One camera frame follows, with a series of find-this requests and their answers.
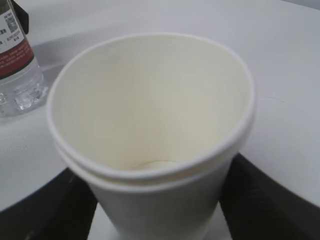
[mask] bottle label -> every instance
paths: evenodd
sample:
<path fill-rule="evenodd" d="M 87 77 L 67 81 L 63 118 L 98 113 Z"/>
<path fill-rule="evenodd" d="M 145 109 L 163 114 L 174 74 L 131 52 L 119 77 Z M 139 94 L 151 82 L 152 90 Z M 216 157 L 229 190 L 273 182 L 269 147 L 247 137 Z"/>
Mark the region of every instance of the bottle label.
<path fill-rule="evenodd" d="M 33 58 L 16 15 L 7 0 L 0 0 L 0 80 L 22 70 Z"/>

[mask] plastic water bottle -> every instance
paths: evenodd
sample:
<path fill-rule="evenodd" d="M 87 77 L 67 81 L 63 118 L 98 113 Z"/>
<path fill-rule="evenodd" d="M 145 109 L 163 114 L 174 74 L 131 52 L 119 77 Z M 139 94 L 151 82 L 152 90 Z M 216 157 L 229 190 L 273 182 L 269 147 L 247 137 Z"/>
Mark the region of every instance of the plastic water bottle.
<path fill-rule="evenodd" d="M 48 85 L 10 0 L 0 0 L 0 117 L 16 116 L 45 101 Z"/>

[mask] qr code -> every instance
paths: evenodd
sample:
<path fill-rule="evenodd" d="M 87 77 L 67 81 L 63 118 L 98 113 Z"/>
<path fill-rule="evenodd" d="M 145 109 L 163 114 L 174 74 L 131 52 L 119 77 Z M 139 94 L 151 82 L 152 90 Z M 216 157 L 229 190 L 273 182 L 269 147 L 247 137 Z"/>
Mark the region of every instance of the qr code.
<path fill-rule="evenodd" d="M 6 24 L 8 25 L 8 28 L 11 33 L 13 33 L 15 30 L 18 29 L 18 24 L 16 22 L 16 19 L 14 15 L 10 12 L 6 16 L 4 16 L 4 19 L 6 21 Z"/>

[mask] cup bottom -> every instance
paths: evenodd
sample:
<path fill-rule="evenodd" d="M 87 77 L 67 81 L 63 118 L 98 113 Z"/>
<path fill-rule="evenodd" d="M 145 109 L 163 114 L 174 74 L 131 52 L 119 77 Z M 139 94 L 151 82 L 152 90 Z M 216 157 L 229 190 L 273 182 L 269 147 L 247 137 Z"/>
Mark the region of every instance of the cup bottom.
<path fill-rule="evenodd" d="M 139 171 L 139 170 L 160 169 L 160 168 L 170 167 L 176 164 L 178 164 L 176 161 L 168 161 L 168 160 L 148 161 L 132 167 L 131 170 Z"/>

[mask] paper cup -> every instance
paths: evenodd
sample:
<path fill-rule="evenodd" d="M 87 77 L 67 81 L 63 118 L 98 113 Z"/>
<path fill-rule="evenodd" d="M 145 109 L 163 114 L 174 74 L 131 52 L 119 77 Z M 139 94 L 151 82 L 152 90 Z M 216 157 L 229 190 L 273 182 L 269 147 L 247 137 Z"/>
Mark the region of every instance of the paper cup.
<path fill-rule="evenodd" d="M 62 159 L 124 239 L 201 240 L 254 111 L 251 74 L 233 51 L 155 33 L 76 56 L 47 117 Z"/>

